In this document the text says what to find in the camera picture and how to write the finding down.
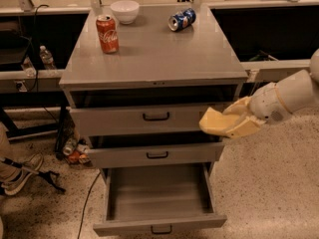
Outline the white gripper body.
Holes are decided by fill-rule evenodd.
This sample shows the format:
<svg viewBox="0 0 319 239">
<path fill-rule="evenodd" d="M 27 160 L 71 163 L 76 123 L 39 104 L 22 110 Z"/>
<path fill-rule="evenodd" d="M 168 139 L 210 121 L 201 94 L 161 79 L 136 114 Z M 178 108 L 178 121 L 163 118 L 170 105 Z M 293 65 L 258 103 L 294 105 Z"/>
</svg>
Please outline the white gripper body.
<svg viewBox="0 0 319 239">
<path fill-rule="evenodd" d="M 291 118 L 292 113 L 284 105 L 275 83 L 267 84 L 258 89 L 250 99 L 251 112 L 268 124 L 276 124 Z"/>
</svg>

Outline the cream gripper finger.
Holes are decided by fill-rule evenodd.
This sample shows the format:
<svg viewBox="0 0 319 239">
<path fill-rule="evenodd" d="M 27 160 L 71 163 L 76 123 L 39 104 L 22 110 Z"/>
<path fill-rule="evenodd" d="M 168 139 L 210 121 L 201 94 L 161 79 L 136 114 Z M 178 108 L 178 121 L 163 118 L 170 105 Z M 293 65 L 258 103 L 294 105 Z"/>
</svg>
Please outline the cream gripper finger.
<svg viewBox="0 0 319 239">
<path fill-rule="evenodd" d="M 242 115 L 249 112 L 249 103 L 250 103 L 251 97 L 244 97 L 236 102 L 234 102 L 232 105 L 227 107 L 223 113 L 225 115 Z"/>
<path fill-rule="evenodd" d="M 261 127 L 265 124 L 265 120 L 258 119 L 256 116 L 245 117 L 241 122 L 232 125 L 226 131 L 229 138 L 239 138 L 248 136 L 260 131 Z"/>
</svg>

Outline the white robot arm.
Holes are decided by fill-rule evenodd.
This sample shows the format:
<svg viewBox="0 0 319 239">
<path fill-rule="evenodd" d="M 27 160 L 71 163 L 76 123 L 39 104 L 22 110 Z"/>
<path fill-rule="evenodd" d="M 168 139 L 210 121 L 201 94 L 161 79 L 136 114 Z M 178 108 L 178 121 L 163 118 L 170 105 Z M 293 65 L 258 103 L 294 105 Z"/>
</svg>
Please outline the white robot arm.
<svg viewBox="0 0 319 239">
<path fill-rule="evenodd" d="M 230 138 L 254 134 L 264 124 L 278 124 L 319 101 L 319 50 L 310 59 L 309 70 L 301 70 L 277 83 L 259 88 L 252 96 L 229 106 L 223 113 L 239 113 L 240 119 L 227 131 Z"/>
</svg>

